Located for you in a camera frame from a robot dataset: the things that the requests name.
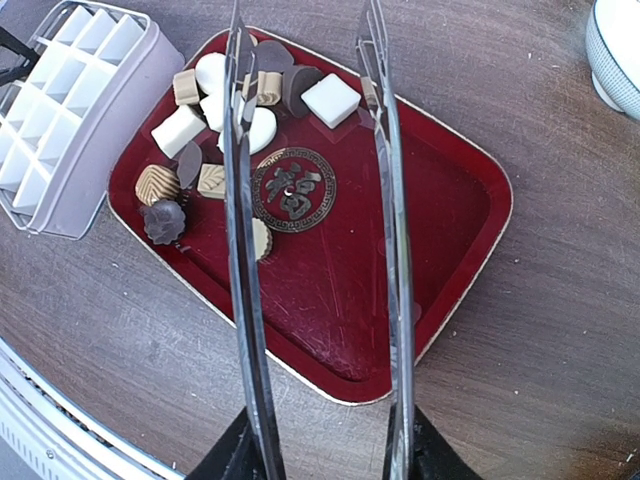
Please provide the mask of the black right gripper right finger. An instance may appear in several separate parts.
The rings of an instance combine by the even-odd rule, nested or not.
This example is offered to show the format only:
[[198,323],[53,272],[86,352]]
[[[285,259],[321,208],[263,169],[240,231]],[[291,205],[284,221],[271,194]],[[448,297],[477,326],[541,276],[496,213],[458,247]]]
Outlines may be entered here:
[[415,406],[414,455],[410,479],[482,480],[456,453],[446,439]]

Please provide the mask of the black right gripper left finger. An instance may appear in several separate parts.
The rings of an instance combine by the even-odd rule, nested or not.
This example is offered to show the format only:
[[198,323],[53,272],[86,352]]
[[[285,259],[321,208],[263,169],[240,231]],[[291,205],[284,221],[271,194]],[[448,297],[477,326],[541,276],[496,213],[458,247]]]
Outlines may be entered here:
[[275,410],[243,408],[203,460],[185,477],[285,479]]

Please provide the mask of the white divided tin box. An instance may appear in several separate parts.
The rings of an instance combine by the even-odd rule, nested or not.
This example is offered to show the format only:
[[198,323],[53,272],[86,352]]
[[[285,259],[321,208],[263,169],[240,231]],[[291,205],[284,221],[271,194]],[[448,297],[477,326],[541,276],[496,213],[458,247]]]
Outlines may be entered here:
[[149,15],[95,1],[59,2],[27,46],[32,70],[1,85],[1,207],[21,231],[79,239],[185,58]]

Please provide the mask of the red chocolate tray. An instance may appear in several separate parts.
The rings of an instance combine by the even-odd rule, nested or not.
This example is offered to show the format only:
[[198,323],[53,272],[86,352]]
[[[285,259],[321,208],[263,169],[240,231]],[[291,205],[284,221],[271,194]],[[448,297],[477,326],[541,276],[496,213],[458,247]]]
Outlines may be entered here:
[[[503,235],[513,191],[486,151],[404,99],[397,107],[422,356]],[[258,264],[268,352],[339,403],[378,401],[391,374],[373,121],[365,106],[335,128],[275,113],[274,140],[252,158],[255,213],[272,233]]]

